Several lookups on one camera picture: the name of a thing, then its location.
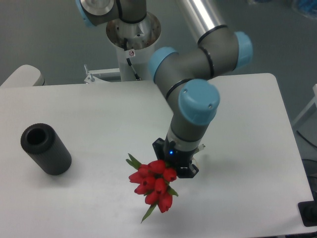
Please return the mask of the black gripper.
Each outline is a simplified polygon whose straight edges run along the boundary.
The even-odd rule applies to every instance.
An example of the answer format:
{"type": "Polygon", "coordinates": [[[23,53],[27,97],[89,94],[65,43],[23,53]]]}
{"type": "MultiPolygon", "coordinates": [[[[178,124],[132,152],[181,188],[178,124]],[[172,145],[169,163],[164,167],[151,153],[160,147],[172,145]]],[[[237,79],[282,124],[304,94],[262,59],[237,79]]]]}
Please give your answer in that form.
{"type": "Polygon", "coordinates": [[[199,172],[199,168],[192,164],[192,158],[202,150],[202,145],[194,150],[184,151],[176,148],[175,141],[158,138],[152,146],[157,160],[163,160],[174,167],[180,179],[192,179],[199,172]]]}

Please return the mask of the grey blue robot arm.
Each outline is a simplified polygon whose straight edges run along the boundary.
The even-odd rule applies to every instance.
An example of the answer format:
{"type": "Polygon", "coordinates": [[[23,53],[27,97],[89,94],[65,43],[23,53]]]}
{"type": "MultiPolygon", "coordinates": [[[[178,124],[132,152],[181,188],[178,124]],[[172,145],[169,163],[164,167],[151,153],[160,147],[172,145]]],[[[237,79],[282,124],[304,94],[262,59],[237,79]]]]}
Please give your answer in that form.
{"type": "Polygon", "coordinates": [[[153,143],[156,157],[175,168],[179,178],[192,178],[198,168],[193,155],[220,102],[209,80],[248,64],[253,46],[244,32],[232,32],[212,0],[179,0],[177,6],[195,38],[197,48],[185,55],[172,47],[154,49],[161,34],[159,20],[144,0],[78,0],[88,26],[106,24],[116,49],[117,69],[87,71],[87,81],[120,75],[122,81],[152,80],[173,117],[165,139],[153,143]]]}

